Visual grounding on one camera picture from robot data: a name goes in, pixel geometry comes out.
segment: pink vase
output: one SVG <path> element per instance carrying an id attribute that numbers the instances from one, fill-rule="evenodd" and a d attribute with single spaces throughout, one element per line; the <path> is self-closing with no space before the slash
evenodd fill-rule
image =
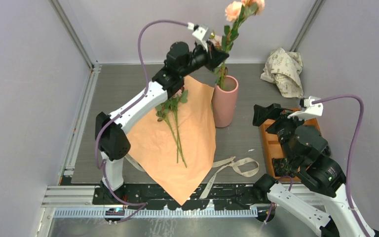
<path id="1" fill-rule="evenodd" d="M 211 103 L 213 105 L 213 117 L 216 127 L 227 127 L 232 122 L 238 90 L 239 83 L 232 76 L 226 76 L 224 90 L 218 85 L 214 87 Z"/>

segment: wooden tray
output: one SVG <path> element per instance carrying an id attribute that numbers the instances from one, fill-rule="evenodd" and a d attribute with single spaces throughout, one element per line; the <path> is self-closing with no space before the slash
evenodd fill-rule
<path id="1" fill-rule="evenodd" d="M 274 120 L 268 119 L 266 120 L 259 129 L 261 130 L 262 134 L 262 141 L 264 143 L 265 148 L 265 163 L 268 170 L 268 174 L 272 177 L 279 179 L 279 176 L 275 176 L 274 167 L 272 165 L 272 159 L 273 158 L 284 158 L 281 145 L 278 142 L 278 137 L 275 134 L 269 134 L 265 130 L 270 127 L 274 123 Z M 304 122 L 304 125 L 311 125 L 315 126 L 317 130 L 320 131 L 319 124 L 317 123 L 317 119 L 309 119 L 306 122 Z M 301 182 L 298 177 L 293 178 L 294 182 Z M 282 182 L 289 182 L 289 179 L 283 179 Z"/>

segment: orange wrapping paper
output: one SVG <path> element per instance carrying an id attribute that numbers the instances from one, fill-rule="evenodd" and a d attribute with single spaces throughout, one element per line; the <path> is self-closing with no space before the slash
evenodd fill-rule
<path id="1" fill-rule="evenodd" d="M 165 121 L 158 122 L 156 110 L 145 115 L 127 134 L 132 144 L 129 154 L 148 175 L 180 205 L 183 205 L 210 171 L 216 150 L 211 98 L 213 88 L 185 77 L 188 102 L 178 105 L 178 124 L 182 151 L 188 168 L 179 156 Z M 175 129 L 173 115 L 168 113 Z"/>

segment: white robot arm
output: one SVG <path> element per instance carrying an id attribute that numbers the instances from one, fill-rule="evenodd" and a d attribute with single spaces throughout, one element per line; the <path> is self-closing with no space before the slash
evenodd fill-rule
<path id="1" fill-rule="evenodd" d="M 320 98 L 302 99 L 301 111 L 292 112 L 278 104 L 268 107 L 254 106 L 254 126 L 267 119 L 275 122 L 266 130 L 276 134 L 284 158 L 274 160 L 274 169 L 279 176 L 299 177 L 302 183 L 315 192 L 326 207 L 322 212 L 303 202 L 278 181 L 265 174 L 255 184 L 259 199 L 281 205 L 309 226 L 320 237 L 379 237 L 379 231 L 368 226 L 360 211 L 355 208 L 365 233 L 355 218 L 346 196 L 346 178 L 341 167 L 330 156 L 328 142 L 312 126 L 303 126 L 305 120 L 322 115 Z"/>
<path id="2" fill-rule="evenodd" d="M 192 52 L 184 42 L 174 43 L 165 60 L 164 66 L 150 81 L 148 88 L 142 90 L 123 107 L 111 112 L 109 115 L 101 112 L 96 117 L 95 138 L 103 127 L 112 119 L 112 122 L 101 132 L 99 150 L 103 160 L 107 180 L 113 191 L 124 183 L 122 168 L 123 157 L 130 150 L 130 143 L 126 134 L 145 114 L 168 98 L 172 97 L 184 85 L 184 77 L 201 67 L 214 70 L 228 58 L 224 51 L 216 49 L 209 41 L 212 31 L 205 25 L 188 23 L 197 43 Z M 133 105 L 125 113 L 123 110 Z"/>

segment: white wall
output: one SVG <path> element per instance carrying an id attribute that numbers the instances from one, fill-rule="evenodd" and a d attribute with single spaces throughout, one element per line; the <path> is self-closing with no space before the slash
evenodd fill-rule
<path id="1" fill-rule="evenodd" d="M 47 0 L 0 0 L 0 236 L 29 237 L 89 68 Z"/>
<path id="2" fill-rule="evenodd" d="M 100 63 L 139 63 L 137 38 L 149 22 L 171 19 L 206 24 L 218 34 L 228 24 L 225 8 L 233 0 L 61 0 L 83 43 Z M 252 17 L 239 30 L 240 36 L 229 62 L 265 62 L 269 53 L 290 49 L 315 0 L 265 0 L 260 17 Z M 142 40 L 145 62 L 163 62 L 175 41 L 193 47 L 190 31 L 169 24 L 149 28 Z"/>
<path id="3" fill-rule="evenodd" d="M 379 230 L 379 1 L 329 0 L 302 42 L 305 94 L 327 97 L 351 93 L 365 104 L 352 166 L 352 193 L 364 218 Z M 325 103 L 319 119 L 333 158 L 346 171 L 358 103 Z"/>

